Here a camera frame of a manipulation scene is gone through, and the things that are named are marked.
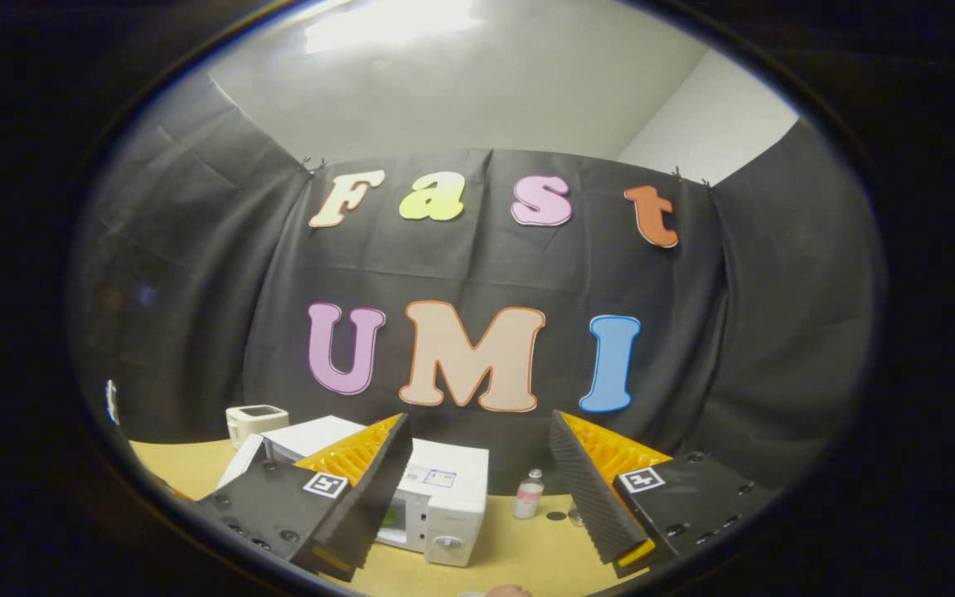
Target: pink letter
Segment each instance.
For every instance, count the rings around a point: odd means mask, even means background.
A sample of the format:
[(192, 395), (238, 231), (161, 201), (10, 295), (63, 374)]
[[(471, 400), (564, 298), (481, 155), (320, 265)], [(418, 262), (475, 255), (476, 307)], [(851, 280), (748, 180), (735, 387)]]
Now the pink letter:
[(569, 185), (559, 177), (524, 177), (515, 184), (511, 215), (523, 226), (560, 226), (573, 215), (573, 207), (562, 196)]
[(371, 384), (371, 370), (375, 364), (375, 335), (385, 324), (385, 313), (376, 309), (353, 309), (350, 320), (356, 324), (356, 351), (352, 357), (352, 371), (342, 373), (330, 362), (334, 324), (342, 318), (337, 305), (314, 303), (308, 307), (312, 318), (312, 333), (308, 336), (308, 366), (316, 381), (338, 394), (359, 394)]

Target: white wall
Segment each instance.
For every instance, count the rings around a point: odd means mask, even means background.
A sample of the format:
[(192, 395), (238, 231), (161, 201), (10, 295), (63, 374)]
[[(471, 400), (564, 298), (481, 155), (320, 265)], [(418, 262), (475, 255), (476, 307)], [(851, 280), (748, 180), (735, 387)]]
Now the white wall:
[(617, 159), (706, 49), (605, 0), (475, 0), (470, 11), (461, 31), (318, 53), (306, 52), (311, 23), (285, 17), (210, 72), (296, 158), (526, 148)]
[(647, 126), (618, 156), (619, 162), (705, 178), (715, 185), (772, 147), (798, 113), (761, 80), (713, 50)]

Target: hand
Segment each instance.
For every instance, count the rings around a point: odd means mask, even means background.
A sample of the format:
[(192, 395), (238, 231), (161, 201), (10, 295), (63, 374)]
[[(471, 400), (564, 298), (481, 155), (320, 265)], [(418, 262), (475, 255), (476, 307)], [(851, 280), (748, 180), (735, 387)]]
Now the hand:
[(500, 585), (496, 589), (489, 590), (485, 597), (533, 597), (533, 594), (519, 585)]

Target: letter m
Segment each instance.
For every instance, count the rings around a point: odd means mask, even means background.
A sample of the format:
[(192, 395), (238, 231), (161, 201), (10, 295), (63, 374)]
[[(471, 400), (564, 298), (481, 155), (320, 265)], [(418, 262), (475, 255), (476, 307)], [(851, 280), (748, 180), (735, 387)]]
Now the letter m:
[(508, 307), (489, 324), (481, 342), (470, 343), (455, 308), (439, 301), (419, 301), (405, 310), (414, 322), (414, 356), (410, 383), (400, 399), (415, 405), (439, 405), (437, 367), (456, 405), (466, 405), (482, 379), (488, 391), (477, 398), (485, 410), (527, 412), (537, 407), (530, 391), (533, 347), (545, 316), (535, 309)]

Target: table surface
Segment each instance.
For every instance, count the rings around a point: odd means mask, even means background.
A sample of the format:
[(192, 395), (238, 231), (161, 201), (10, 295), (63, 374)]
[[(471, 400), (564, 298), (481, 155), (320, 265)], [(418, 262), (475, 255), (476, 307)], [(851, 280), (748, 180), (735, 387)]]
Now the table surface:
[[(193, 499), (216, 490), (235, 456), (228, 439), (196, 444), (132, 442), (132, 446), (149, 471)], [(352, 582), (327, 578), (378, 597), (455, 597), (497, 585), (522, 585), (533, 597), (588, 595), (633, 578), (619, 579), (612, 565), (599, 562), (584, 528), (569, 518), (551, 521), (545, 516), (567, 511), (570, 502), (569, 495), (545, 495), (536, 516), (519, 521), (511, 514), (514, 496), (489, 496), (467, 567), (430, 564), (421, 553), (375, 543)]]

